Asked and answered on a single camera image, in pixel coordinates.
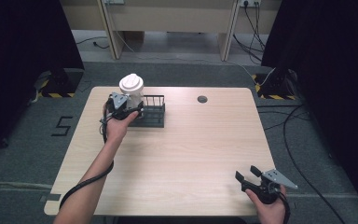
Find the wooden desk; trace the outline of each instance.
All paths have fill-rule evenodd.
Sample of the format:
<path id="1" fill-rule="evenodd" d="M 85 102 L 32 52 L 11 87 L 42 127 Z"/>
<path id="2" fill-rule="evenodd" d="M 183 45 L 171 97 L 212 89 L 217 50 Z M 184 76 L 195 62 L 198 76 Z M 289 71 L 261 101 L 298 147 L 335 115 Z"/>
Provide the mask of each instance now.
<path id="1" fill-rule="evenodd" d="M 92 90 L 52 194 L 62 198 L 102 148 L 99 119 L 112 91 L 119 89 Z M 235 172 L 258 185 L 250 166 L 267 171 L 274 163 L 250 90 L 145 87 L 144 94 L 165 95 L 165 127 L 129 128 L 95 215 L 254 216 Z M 48 201 L 45 212 L 58 207 Z"/>
<path id="2" fill-rule="evenodd" d="M 227 59 L 238 0 L 126 0 L 109 5 L 98 0 L 114 59 L 124 47 L 122 31 L 218 34 L 221 60 Z"/>

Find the cup lid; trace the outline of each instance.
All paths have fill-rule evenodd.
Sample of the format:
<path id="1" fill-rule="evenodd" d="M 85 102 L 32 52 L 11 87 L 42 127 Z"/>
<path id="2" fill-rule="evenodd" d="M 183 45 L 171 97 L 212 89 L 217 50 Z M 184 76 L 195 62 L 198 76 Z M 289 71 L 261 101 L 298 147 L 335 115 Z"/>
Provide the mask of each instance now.
<path id="1" fill-rule="evenodd" d="M 123 77 L 119 83 L 120 89 L 125 94 L 136 94 L 144 88 L 144 81 L 141 77 L 132 73 Z"/>

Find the forearm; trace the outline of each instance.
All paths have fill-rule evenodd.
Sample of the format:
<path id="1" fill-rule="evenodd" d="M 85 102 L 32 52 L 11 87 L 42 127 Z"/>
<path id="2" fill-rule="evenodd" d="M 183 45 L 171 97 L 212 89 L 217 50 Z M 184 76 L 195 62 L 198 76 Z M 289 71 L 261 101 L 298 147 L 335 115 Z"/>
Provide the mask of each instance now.
<path id="1" fill-rule="evenodd" d="M 112 163 L 120 143 L 121 139 L 108 139 L 79 183 L 106 171 Z M 72 194 L 63 204 L 54 223 L 90 223 L 105 179 L 106 176 Z"/>

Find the wall socket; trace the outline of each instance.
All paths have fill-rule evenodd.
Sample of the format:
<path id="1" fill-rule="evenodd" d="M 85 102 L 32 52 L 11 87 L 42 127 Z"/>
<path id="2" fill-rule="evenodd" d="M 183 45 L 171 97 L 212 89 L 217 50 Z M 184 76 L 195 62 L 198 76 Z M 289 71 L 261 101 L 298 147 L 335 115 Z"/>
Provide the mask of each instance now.
<path id="1" fill-rule="evenodd" d="M 248 1 L 248 7 L 255 7 L 255 3 L 261 5 L 261 0 L 240 0 L 240 7 L 244 7 L 245 1 Z"/>

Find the black curtain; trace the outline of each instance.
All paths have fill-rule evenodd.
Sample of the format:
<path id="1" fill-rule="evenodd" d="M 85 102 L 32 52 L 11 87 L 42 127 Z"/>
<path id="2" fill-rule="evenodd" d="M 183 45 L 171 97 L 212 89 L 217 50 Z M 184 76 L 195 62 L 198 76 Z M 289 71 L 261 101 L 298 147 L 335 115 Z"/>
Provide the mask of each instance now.
<path id="1" fill-rule="evenodd" d="M 41 73 L 84 69 L 59 0 L 0 1 L 0 138 L 9 132 Z"/>
<path id="2" fill-rule="evenodd" d="M 322 135 L 358 192 L 358 4 L 283 0 L 262 64 L 297 72 Z"/>

